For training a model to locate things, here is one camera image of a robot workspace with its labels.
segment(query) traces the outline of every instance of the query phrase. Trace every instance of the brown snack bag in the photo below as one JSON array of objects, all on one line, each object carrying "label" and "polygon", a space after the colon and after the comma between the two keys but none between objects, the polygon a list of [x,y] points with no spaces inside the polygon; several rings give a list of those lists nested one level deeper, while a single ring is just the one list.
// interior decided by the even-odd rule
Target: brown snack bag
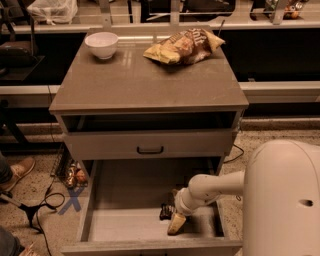
[{"label": "brown snack bag", "polygon": [[194,64],[210,56],[225,43],[205,29],[194,28],[182,32],[151,46],[143,56],[171,64]]}]

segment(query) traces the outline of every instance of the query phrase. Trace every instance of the closed drawer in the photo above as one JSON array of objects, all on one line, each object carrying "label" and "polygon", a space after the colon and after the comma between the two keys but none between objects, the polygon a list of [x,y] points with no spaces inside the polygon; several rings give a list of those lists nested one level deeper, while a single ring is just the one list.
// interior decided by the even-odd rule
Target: closed drawer
[{"label": "closed drawer", "polygon": [[132,159],[224,156],[230,152],[231,130],[69,133],[64,141],[75,159]]},{"label": "closed drawer", "polygon": [[172,204],[172,189],[199,173],[210,173],[211,158],[95,161],[76,245],[64,255],[235,255],[242,243],[225,236],[218,204],[201,207],[177,236],[161,204]]}]

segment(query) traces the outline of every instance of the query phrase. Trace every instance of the person's shoe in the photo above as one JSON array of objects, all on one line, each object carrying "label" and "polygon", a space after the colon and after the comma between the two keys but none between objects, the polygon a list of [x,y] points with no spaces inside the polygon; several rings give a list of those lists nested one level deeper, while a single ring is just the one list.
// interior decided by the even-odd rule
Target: person's shoe
[{"label": "person's shoe", "polygon": [[36,253],[34,250],[32,250],[33,244],[30,246],[26,247],[20,254],[19,256],[40,256],[40,254]]},{"label": "person's shoe", "polygon": [[21,162],[11,165],[11,170],[13,172],[13,176],[11,180],[0,184],[0,191],[10,191],[19,180],[21,180],[24,176],[30,173],[35,165],[36,161],[32,157],[27,157],[23,159]]}]

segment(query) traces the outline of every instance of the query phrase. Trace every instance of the cabinet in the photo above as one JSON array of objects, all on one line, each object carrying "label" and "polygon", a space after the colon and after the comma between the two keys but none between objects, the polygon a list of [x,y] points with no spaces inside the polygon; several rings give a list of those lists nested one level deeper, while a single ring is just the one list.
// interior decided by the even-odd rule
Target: cabinet
[{"label": "cabinet", "polygon": [[120,41],[108,61],[82,45],[50,106],[90,175],[79,243],[65,255],[234,255],[241,247],[218,234],[217,205],[182,236],[167,237],[159,220],[172,188],[219,173],[248,106],[221,49],[192,66],[144,58],[174,32],[166,30],[115,30]]}]

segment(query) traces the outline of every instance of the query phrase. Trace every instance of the drawer handle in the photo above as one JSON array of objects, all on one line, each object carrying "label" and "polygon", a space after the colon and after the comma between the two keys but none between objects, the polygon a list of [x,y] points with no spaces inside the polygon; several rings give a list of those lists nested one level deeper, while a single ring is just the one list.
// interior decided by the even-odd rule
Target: drawer handle
[{"label": "drawer handle", "polygon": [[164,151],[164,147],[161,146],[159,150],[153,151],[153,150],[143,150],[140,147],[137,147],[137,153],[140,155],[157,155],[161,154]]}]

